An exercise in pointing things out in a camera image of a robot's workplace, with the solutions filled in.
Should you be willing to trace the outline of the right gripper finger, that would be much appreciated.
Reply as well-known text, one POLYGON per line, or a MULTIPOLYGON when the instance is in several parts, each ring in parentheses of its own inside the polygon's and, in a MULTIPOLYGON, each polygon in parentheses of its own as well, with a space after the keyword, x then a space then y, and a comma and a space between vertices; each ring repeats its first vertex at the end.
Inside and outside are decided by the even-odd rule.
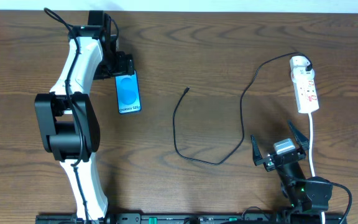
POLYGON ((299 145, 302 150, 308 151, 310 148, 310 140, 304 134, 302 134, 290 120, 288 120, 287 123, 297 145, 299 145))
POLYGON ((256 138, 253 134, 250 135, 250 140, 252 143, 252 159, 254 164, 262 164, 263 163, 263 157, 260 153, 256 138))

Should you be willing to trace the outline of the blue Samsung Galaxy smartphone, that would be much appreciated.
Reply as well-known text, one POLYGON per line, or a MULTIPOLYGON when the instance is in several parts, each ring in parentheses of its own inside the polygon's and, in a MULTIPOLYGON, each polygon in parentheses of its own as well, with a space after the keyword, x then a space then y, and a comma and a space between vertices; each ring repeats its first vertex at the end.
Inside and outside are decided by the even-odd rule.
POLYGON ((117 105, 120 114, 140 112, 142 109, 137 73, 115 78, 117 105))

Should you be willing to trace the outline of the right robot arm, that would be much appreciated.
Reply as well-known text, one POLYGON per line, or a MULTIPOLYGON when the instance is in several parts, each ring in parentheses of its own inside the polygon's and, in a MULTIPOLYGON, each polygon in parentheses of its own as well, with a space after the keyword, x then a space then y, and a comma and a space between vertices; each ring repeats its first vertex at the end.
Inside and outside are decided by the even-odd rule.
POLYGON ((291 203, 277 215, 277 220, 285 223, 326 223, 325 212, 329 208, 333 184, 318 176, 306 178, 299 162, 310 151, 310 140, 292 122, 288 126, 295 141, 284 139, 273 145, 274 152, 262 156, 257 140, 250 137, 252 158, 256 166, 264 166, 267 172, 277 172, 284 196, 291 203))

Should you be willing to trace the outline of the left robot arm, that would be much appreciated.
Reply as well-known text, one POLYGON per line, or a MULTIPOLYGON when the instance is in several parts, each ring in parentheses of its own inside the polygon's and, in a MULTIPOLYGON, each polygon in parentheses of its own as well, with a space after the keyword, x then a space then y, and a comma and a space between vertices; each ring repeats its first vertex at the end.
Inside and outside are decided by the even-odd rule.
POLYGON ((96 164, 100 127, 90 100, 95 80, 135 75, 131 54, 118 49, 115 20, 90 11, 88 23, 75 26, 56 12, 46 15, 68 30, 69 54, 60 78, 48 93, 35 97, 35 113, 44 149, 63 167, 76 200, 72 215, 37 215, 36 223, 115 223, 108 212, 96 164))

